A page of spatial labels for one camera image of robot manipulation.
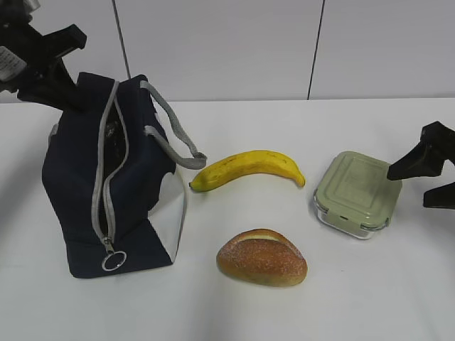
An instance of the navy blue lunch bag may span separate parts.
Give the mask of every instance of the navy blue lunch bag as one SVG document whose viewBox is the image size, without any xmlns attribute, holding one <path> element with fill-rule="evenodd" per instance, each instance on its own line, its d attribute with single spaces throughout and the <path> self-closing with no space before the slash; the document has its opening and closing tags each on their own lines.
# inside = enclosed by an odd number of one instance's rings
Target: navy blue lunch bag
<svg viewBox="0 0 455 341">
<path fill-rule="evenodd" d="M 77 88 L 87 109 L 63 111 L 42 170 L 71 274 L 95 278 L 172 265 L 185 210 L 176 164 L 201 169 L 206 157 L 145 76 L 117 82 L 81 72 Z M 151 96 L 192 158 L 170 147 Z"/>
</svg>

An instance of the zipper pull ring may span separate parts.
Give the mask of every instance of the zipper pull ring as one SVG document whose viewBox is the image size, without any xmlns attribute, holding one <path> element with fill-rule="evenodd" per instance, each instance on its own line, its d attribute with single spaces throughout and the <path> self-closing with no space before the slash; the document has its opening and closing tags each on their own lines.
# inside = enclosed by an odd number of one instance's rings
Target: zipper pull ring
<svg viewBox="0 0 455 341">
<path fill-rule="evenodd" d="M 107 253 L 106 257 L 102 260 L 102 263 L 101 263 L 102 269 L 106 272 L 111 272 L 111 271 L 117 270 L 127 260 L 127 253 L 124 251 L 115 251 L 114 247 L 112 246 L 112 240 L 109 237 L 105 237 L 102 240 L 102 243 L 105 246 L 106 253 Z M 112 268 L 108 268 L 106 266 L 107 261 L 116 255 L 121 256 L 120 261 Z"/>
</svg>

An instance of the banana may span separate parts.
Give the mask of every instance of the banana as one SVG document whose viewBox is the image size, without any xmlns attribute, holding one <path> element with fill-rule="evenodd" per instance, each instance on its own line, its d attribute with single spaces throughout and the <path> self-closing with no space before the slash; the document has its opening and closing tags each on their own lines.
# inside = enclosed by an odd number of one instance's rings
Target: banana
<svg viewBox="0 0 455 341">
<path fill-rule="evenodd" d="M 207 192 L 256 173 L 279 175 L 294 180 L 299 187 L 305 186 L 305 177 L 290 157 L 266 150 L 246 151 L 224 158 L 201 170 L 189 185 L 196 192 Z"/>
</svg>

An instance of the bread roll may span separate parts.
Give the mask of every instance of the bread roll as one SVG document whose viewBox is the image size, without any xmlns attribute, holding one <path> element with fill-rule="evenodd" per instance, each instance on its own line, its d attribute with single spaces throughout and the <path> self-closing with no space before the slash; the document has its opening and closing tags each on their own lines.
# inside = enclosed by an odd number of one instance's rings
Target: bread roll
<svg viewBox="0 0 455 341">
<path fill-rule="evenodd" d="M 216 258 L 225 275 L 264 286 L 295 286 L 308 271 L 300 251 L 270 229 L 254 229 L 235 236 Z"/>
</svg>

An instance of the food storage container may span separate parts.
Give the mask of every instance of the food storage container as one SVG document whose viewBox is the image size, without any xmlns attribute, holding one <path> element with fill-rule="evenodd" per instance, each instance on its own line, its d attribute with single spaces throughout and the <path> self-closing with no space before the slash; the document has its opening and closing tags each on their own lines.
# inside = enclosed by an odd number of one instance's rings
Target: food storage container
<svg viewBox="0 0 455 341">
<path fill-rule="evenodd" d="M 345 151 L 332 162 L 314 193 L 318 218 L 359 239 L 392 220 L 402 181 L 387 179 L 389 163 Z"/>
</svg>

